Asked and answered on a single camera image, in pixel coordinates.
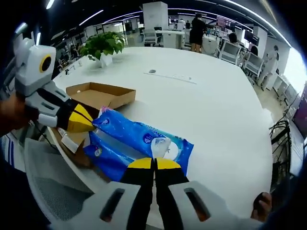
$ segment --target person in black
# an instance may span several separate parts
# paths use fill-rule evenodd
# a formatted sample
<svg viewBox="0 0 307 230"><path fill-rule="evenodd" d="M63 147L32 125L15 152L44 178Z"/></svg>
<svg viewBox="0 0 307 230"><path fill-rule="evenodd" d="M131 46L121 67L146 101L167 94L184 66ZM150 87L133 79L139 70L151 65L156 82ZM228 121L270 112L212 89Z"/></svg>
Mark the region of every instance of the person in black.
<svg viewBox="0 0 307 230"><path fill-rule="evenodd" d="M187 20L186 29L190 29L190 28L191 28L191 23Z"/></svg>
<svg viewBox="0 0 307 230"><path fill-rule="evenodd" d="M190 31L191 51L200 52L202 45L203 32L206 30L206 23L202 21L202 16L197 13L192 21L192 30Z"/></svg>

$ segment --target office chair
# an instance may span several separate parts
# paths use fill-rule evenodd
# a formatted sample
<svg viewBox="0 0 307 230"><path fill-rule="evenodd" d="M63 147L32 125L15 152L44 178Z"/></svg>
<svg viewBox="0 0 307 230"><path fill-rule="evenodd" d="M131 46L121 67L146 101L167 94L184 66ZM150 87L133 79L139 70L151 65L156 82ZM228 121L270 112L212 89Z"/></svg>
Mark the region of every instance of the office chair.
<svg viewBox="0 0 307 230"><path fill-rule="evenodd" d="M143 30L144 33L144 46L160 46L161 38L155 33L155 30Z"/></svg>
<svg viewBox="0 0 307 230"><path fill-rule="evenodd" d="M162 27L156 26L153 28L154 30L162 30Z"/></svg>
<svg viewBox="0 0 307 230"><path fill-rule="evenodd" d="M241 47L239 45L224 41L222 49L219 50L218 48L215 56L221 60L237 65L240 50Z"/></svg>
<svg viewBox="0 0 307 230"><path fill-rule="evenodd" d="M248 80L254 85L255 81L252 78L253 75L256 75L256 79L259 78L260 72L262 65L264 63L264 60L261 59L260 57L254 55L253 53L249 52L248 54L248 59L245 61L244 66L243 66L243 71L248 77Z"/></svg>

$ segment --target desk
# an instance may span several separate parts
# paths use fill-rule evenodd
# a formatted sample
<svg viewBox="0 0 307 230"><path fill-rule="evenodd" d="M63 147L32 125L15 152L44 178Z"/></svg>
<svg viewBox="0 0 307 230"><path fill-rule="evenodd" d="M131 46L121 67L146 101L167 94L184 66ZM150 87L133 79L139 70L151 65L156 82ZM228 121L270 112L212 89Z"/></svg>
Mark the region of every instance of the desk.
<svg viewBox="0 0 307 230"><path fill-rule="evenodd" d="M166 48L182 49L186 43L186 33L174 30L156 30L156 34L163 35L163 44Z"/></svg>
<svg viewBox="0 0 307 230"><path fill-rule="evenodd" d="M70 75L56 77L56 85L65 90L91 81L136 89L136 101L119 111L193 143L189 180L221 196L234 214L250 217L256 196L270 190L272 147L262 106L239 67L208 55L158 47L124 48L105 69L94 69L86 57L82 64ZM145 74L151 69L156 75ZM195 81L175 79L178 76ZM53 140L93 192L104 186L94 172L72 164ZM153 204L147 223L161 227L159 216Z"/></svg>
<svg viewBox="0 0 307 230"><path fill-rule="evenodd" d="M275 89L277 95L279 97L281 97L284 92L286 91L286 89L289 86L289 82L287 81L287 79L284 77L284 75L277 75L277 78L275 80L275 83L273 85L273 88Z"/></svg>

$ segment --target cardboard box lid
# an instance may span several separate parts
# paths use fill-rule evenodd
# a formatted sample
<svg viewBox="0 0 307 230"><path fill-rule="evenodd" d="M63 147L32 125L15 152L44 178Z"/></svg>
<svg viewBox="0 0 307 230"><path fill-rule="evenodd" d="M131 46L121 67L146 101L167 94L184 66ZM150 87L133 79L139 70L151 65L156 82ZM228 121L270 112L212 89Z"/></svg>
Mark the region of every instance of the cardboard box lid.
<svg viewBox="0 0 307 230"><path fill-rule="evenodd" d="M102 106L116 109L135 100L135 90L99 83L84 83L66 88L74 100L100 110Z"/></svg>

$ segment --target robotic arm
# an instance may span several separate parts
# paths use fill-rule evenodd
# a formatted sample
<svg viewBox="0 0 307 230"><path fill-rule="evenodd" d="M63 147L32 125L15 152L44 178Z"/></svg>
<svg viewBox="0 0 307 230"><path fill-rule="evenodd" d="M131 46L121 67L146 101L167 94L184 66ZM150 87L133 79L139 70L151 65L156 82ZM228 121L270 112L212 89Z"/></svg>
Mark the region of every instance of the robotic arm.
<svg viewBox="0 0 307 230"><path fill-rule="evenodd" d="M86 109L51 80L56 58L54 47L35 46L33 40L25 38L15 56L16 94L25 98L27 111L38 113L39 123L69 132L94 129Z"/></svg>

